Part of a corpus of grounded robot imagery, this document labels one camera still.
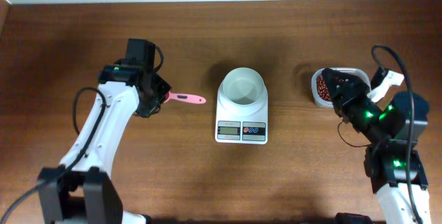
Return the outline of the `pink measuring scoop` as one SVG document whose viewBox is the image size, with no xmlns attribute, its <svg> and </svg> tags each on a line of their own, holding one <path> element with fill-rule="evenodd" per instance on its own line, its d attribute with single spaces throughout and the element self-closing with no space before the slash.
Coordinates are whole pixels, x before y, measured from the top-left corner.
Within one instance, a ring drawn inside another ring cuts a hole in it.
<svg viewBox="0 0 442 224">
<path fill-rule="evenodd" d="M 189 104 L 204 104 L 206 99 L 199 95 L 185 94 L 185 93 L 172 93 L 168 92 L 166 95 L 166 99 L 164 102 L 168 102 L 170 100 L 176 100 L 180 102 L 186 102 Z"/>
</svg>

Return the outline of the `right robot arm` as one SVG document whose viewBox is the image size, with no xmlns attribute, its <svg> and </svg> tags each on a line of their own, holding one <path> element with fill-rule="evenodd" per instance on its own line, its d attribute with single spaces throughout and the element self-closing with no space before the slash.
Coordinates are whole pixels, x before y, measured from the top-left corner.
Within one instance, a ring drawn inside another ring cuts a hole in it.
<svg viewBox="0 0 442 224">
<path fill-rule="evenodd" d="M 320 74 L 336 115 L 369 141 L 365 173 L 386 222 L 431 223 L 428 181 L 415 150 L 428 124 L 428 103 L 402 91 L 381 109 L 377 103 L 390 87 L 405 80 L 404 74 L 386 68 L 378 69 L 370 83 L 337 68 Z"/>
</svg>

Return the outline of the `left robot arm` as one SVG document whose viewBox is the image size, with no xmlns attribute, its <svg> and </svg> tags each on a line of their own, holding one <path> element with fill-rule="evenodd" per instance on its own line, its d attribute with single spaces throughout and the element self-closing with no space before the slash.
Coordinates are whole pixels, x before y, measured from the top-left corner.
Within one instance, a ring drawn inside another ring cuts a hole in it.
<svg viewBox="0 0 442 224">
<path fill-rule="evenodd" d="M 56 168 L 38 177 L 45 223 L 150 223 L 124 210 L 111 181 L 113 161 L 131 117 L 160 112 L 170 86 L 157 74 L 161 50 L 145 39 L 129 39 L 124 58 L 99 74 L 95 103 L 74 145 Z"/>
</svg>

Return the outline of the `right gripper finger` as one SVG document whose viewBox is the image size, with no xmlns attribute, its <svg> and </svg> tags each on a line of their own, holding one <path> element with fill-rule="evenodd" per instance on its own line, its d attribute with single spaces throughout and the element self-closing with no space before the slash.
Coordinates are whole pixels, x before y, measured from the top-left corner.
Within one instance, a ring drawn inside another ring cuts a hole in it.
<svg viewBox="0 0 442 224">
<path fill-rule="evenodd" d="M 387 69 L 379 66 L 373 78 L 370 81 L 371 89 L 375 89 L 378 86 L 380 86 L 383 80 L 385 79 L 386 75 L 387 75 Z"/>
<path fill-rule="evenodd" d="M 336 99 L 339 95 L 345 95 L 361 84 L 361 78 L 336 69 L 325 68 L 322 70 L 321 75 L 332 100 Z"/>
</svg>

